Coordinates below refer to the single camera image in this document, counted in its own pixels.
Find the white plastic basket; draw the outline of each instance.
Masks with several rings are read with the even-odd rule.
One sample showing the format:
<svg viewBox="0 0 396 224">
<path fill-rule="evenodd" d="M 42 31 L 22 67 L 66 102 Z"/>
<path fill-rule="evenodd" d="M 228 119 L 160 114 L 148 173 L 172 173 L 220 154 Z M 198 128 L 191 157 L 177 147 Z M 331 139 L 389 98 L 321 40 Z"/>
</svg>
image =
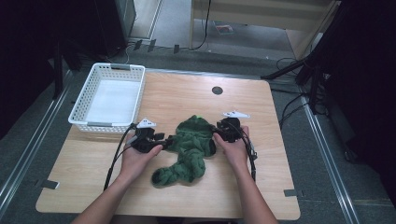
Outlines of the white plastic basket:
<svg viewBox="0 0 396 224">
<path fill-rule="evenodd" d="M 144 87 L 144 66 L 96 63 L 68 120 L 83 132 L 124 133 L 136 122 Z"/>
</svg>

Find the black tripod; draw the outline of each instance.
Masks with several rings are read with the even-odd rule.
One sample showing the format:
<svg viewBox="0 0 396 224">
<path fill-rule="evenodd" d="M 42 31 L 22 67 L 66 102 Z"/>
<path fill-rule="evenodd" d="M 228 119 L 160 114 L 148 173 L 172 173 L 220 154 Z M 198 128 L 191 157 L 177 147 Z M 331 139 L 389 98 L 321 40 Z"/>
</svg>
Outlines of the black tripod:
<svg viewBox="0 0 396 224">
<path fill-rule="evenodd" d="M 319 79 L 321 76 L 323 76 L 321 65 L 325 63 L 324 59 L 326 52 L 328 52 L 329 48 L 332 46 L 332 41 L 334 40 L 334 37 L 337 33 L 337 29 L 343 21 L 345 15 L 350 10 L 351 5 L 353 4 L 352 2 L 353 1 L 347 0 L 342 1 L 329 28 L 326 30 L 326 32 L 323 34 L 323 37 L 319 40 L 317 46 L 308 56 L 277 72 L 274 72 L 273 74 L 262 76 L 261 79 L 275 79 L 302 66 L 302 69 L 297 74 L 295 81 L 297 85 L 304 85 L 308 79 L 312 77 L 310 100 L 308 104 L 312 112 L 317 114 L 318 112 L 315 109 L 317 99 L 316 94 Z"/>
</svg>

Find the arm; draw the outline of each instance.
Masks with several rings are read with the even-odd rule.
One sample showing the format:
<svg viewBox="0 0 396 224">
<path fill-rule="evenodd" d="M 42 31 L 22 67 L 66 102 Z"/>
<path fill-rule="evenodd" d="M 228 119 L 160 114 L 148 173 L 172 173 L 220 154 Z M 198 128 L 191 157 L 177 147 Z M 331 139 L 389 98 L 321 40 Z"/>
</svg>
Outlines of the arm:
<svg viewBox="0 0 396 224">
<path fill-rule="evenodd" d="M 109 223 L 129 186 L 142 174 L 151 158 L 162 149 L 163 146 L 156 146 L 147 154 L 134 148 L 125 150 L 122 153 L 120 174 L 72 223 Z"/>
<path fill-rule="evenodd" d="M 243 131 L 248 135 L 248 127 L 243 127 Z M 238 140 L 234 143 L 227 143 L 217 133 L 213 136 L 215 141 L 224 148 L 224 154 L 233 168 L 246 223 L 277 223 L 273 212 L 250 176 L 247 164 L 248 154 L 244 142 Z"/>
</svg>

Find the wooden table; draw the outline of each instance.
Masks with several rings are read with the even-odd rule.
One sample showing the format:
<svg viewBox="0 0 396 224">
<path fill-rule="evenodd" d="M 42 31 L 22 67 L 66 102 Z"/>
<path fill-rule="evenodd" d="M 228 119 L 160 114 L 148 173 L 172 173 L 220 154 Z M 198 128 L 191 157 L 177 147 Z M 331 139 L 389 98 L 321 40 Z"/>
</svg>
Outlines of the wooden table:
<svg viewBox="0 0 396 224">
<path fill-rule="evenodd" d="M 216 124 L 223 112 L 237 110 L 250 119 L 241 119 L 250 130 L 258 153 L 257 185 L 278 219 L 297 219 L 300 209 L 282 136 L 277 123 L 269 84 L 263 80 L 228 77 L 146 73 L 146 87 L 138 120 L 157 123 L 156 133 L 174 134 L 177 125 L 192 115 Z M 223 94 L 212 88 L 220 86 Z M 82 133 L 72 127 L 49 175 L 60 182 L 57 189 L 43 189 L 36 209 L 43 213 L 80 213 L 102 191 L 121 134 Z M 242 217 L 238 188 L 223 149 L 205 159 L 206 171 L 193 183 L 176 183 L 156 189 L 152 173 L 177 161 L 177 154 L 162 151 L 148 165 L 124 196 L 117 214 L 157 217 Z M 112 180 L 120 170 L 116 164 Z"/>
</svg>

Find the green stuffed animal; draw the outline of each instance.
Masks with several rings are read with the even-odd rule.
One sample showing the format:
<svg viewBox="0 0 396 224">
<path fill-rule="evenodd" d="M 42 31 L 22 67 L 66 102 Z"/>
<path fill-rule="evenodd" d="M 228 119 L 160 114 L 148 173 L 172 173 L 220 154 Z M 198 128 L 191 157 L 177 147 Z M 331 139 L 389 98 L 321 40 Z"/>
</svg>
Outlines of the green stuffed animal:
<svg viewBox="0 0 396 224">
<path fill-rule="evenodd" d="M 178 153 L 177 162 L 154 172 L 151 182 L 156 187 L 170 185 L 179 179 L 190 183 L 200 178 L 205 173 L 204 157 L 216 153 L 211 125 L 195 115 L 177 126 L 172 139 L 172 145 L 166 150 Z"/>
</svg>

